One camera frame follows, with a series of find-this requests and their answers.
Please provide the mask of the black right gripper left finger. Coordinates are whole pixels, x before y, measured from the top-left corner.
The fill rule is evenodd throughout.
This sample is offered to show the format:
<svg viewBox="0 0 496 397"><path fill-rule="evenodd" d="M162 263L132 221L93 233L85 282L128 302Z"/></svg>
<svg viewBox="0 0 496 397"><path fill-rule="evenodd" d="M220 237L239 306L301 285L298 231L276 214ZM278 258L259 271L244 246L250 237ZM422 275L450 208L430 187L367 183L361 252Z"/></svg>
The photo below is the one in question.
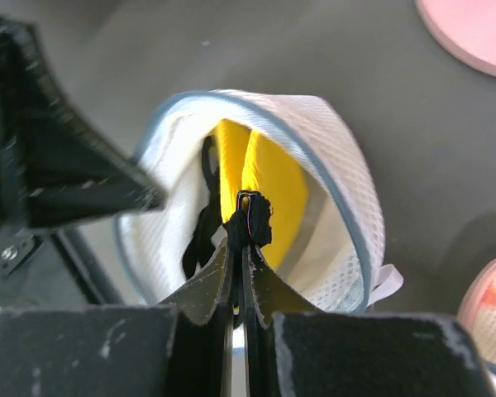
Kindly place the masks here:
<svg viewBox="0 0 496 397"><path fill-rule="evenodd" d="M149 306L0 312L0 396L228 396L231 253L225 242Z"/></svg>

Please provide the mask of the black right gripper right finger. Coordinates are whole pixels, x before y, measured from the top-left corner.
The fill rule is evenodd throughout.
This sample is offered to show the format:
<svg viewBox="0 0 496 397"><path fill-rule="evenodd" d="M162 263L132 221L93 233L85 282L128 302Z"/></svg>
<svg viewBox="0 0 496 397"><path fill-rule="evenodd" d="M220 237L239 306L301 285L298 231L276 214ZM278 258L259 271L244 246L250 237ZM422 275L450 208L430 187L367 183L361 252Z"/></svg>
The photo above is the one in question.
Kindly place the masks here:
<svg viewBox="0 0 496 397"><path fill-rule="evenodd" d="M488 367L453 318L317 311L242 254L250 396L495 396Z"/></svg>

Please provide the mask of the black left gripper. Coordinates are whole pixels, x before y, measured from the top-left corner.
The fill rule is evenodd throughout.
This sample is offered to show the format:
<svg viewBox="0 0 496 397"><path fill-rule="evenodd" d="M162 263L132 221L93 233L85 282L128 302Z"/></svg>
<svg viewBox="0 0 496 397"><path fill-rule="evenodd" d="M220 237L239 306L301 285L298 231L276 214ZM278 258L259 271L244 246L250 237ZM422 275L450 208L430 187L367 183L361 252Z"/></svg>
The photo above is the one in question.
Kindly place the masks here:
<svg viewBox="0 0 496 397"><path fill-rule="evenodd" d="M0 16L0 227L162 208L165 192L65 97L31 24ZM82 234L0 239L0 309L122 304Z"/></svg>

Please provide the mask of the yellow black bra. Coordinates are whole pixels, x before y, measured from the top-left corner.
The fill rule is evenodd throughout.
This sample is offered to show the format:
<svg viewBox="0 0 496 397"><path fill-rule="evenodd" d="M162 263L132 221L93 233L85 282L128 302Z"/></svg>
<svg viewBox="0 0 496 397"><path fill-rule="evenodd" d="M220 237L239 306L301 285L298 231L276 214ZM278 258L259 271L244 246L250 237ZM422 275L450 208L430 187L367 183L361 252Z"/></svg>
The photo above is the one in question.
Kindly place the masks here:
<svg viewBox="0 0 496 397"><path fill-rule="evenodd" d="M203 143L201 166L208 204L198 215L182 267L191 278L215 251L212 236L236 211L241 190L256 191L269 201L271 242L262 246L269 266L280 267L298 235L308 203L301 166L257 130L222 119Z"/></svg>

